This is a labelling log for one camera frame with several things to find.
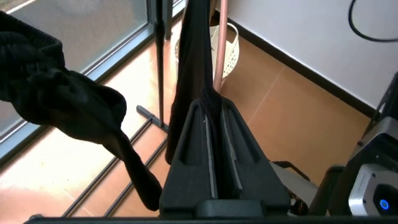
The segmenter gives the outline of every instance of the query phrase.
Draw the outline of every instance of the black baseboard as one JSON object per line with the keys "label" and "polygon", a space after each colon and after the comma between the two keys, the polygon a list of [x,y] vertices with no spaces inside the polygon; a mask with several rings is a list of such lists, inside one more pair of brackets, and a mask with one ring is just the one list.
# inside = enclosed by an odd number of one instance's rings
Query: black baseboard
{"label": "black baseboard", "polygon": [[[216,11],[213,19],[216,21],[220,20],[220,12]],[[254,44],[261,50],[265,51],[267,54],[273,56],[280,62],[284,63],[286,66],[290,67],[291,69],[295,70],[299,74],[303,75],[305,78],[309,79],[310,81],[314,82],[321,88],[325,89],[335,97],[341,99],[346,104],[352,106],[362,114],[365,114],[368,117],[373,117],[374,113],[376,112],[374,108],[367,105],[366,103],[362,102],[361,100],[357,99],[353,95],[347,93],[340,87],[336,86],[335,84],[329,82],[327,79],[323,78],[318,73],[314,72],[313,70],[309,69],[308,67],[304,66],[300,62],[296,61],[295,59],[289,57],[287,54],[283,53],[279,49],[272,46],[270,43],[266,42],[265,40],[261,39],[260,37],[256,36],[252,32],[248,31],[235,21],[228,18],[228,22],[234,24],[236,28],[238,28],[239,35],[245,38],[250,43]]]}

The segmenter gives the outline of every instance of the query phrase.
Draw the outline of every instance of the window frame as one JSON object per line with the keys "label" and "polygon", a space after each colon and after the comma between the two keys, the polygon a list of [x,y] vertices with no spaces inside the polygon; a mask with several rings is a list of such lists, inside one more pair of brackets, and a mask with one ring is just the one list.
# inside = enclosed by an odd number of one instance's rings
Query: window frame
{"label": "window frame", "polygon": [[[171,38],[172,24],[182,14],[185,7],[185,0],[173,5],[173,0],[163,0],[165,38]],[[96,83],[103,83],[111,77],[115,71],[124,63],[133,58],[141,49],[154,39],[154,1],[147,0],[148,23],[141,26],[134,33],[126,37],[114,50],[102,57],[97,64],[88,67],[83,71],[88,78]],[[12,131],[0,143],[0,169],[10,162],[15,156],[22,153],[31,144],[51,130],[49,126],[39,126],[24,121],[22,125]]]}

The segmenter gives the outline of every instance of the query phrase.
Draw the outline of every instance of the cable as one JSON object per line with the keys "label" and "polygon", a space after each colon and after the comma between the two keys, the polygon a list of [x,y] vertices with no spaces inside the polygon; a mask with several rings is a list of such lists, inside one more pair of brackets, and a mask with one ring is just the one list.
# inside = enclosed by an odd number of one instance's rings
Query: cable
{"label": "cable", "polygon": [[359,30],[357,30],[357,28],[354,25],[353,22],[353,9],[354,9],[354,5],[355,5],[356,0],[352,0],[351,4],[349,5],[349,10],[348,10],[348,23],[349,23],[349,27],[351,28],[351,30],[358,36],[360,36],[361,38],[365,39],[365,40],[369,40],[372,42],[381,42],[381,43],[391,43],[391,42],[398,42],[398,38],[394,38],[394,39],[378,39],[378,38],[373,38],[370,36],[367,36],[363,33],[361,33]]}

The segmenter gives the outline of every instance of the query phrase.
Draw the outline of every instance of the window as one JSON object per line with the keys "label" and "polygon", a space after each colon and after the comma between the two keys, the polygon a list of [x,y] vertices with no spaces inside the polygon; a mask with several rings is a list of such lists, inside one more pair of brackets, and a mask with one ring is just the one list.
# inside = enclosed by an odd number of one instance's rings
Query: window
{"label": "window", "polygon": [[[164,2],[170,9],[176,1]],[[67,68],[99,82],[153,38],[150,4],[152,0],[0,0],[0,10],[60,39]],[[171,17],[166,16],[168,23]],[[0,101],[0,165],[42,128]]]}

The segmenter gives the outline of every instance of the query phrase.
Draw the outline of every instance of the woven basket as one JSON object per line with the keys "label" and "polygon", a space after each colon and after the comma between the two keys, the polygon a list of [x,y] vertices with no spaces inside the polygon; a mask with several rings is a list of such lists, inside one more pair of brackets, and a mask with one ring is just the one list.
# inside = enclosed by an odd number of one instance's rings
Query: woven basket
{"label": "woven basket", "polygon": [[[238,29],[230,24],[227,23],[228,27],[232,28],[236,35],[232,42],[226,41],[225,44],[225,60],[224,60],[224,71],[223,71],[223,80],[221,82],[221,86],[224,84],[226,77],[234,70],[238,58],[239,58],[239,32]],[[211,40],[211,60],[213,62],[213,79],[216,70],[216,58],[217,58],[217,50],[218,50],[218,37],[219,37],[219,29],[220,26],[213,26],[210,27],[210,40]],[[180,40],[177,41],[175,44],[175,58],[177,62],[177,69],[178,69],[178,54],[180,52]]]}

